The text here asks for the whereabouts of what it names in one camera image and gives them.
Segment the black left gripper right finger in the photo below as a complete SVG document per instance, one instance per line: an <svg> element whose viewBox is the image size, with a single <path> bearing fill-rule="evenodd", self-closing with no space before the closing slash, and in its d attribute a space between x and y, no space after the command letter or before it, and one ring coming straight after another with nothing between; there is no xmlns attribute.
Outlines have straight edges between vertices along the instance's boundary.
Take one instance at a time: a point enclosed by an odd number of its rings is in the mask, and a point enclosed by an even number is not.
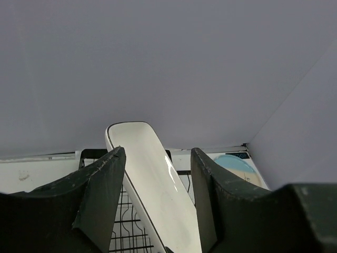
<svg viewBox="0 0 337 253"><path fill-rule="evenodd" d="M258 187L191 151L203 252L336 252L336 184Z"/></svg>

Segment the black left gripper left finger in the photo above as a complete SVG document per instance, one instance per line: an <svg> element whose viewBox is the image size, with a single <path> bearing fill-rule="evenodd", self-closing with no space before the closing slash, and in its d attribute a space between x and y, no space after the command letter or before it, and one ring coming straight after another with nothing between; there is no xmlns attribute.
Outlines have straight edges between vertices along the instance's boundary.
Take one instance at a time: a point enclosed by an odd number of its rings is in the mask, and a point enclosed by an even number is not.
<svg viewBox="0 0 337 253"><path fill-rule="evenodd" d="M1 252L108 252L125 164L117 147L31 192L1 194Z"/></svg>

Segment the white rectangular plate black rim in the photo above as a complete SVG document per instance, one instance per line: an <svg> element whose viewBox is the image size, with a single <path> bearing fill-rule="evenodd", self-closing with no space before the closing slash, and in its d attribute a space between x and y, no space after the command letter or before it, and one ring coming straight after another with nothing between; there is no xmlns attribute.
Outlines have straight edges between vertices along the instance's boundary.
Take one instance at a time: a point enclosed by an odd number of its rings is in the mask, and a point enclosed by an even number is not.
<svg viewBox="0 0 337 253"><path fill-rule="evenodd" d="M107 150L125 151L123 186L156 252L201 252L196 208L154 129L142 121L105 130Z"/></svg>

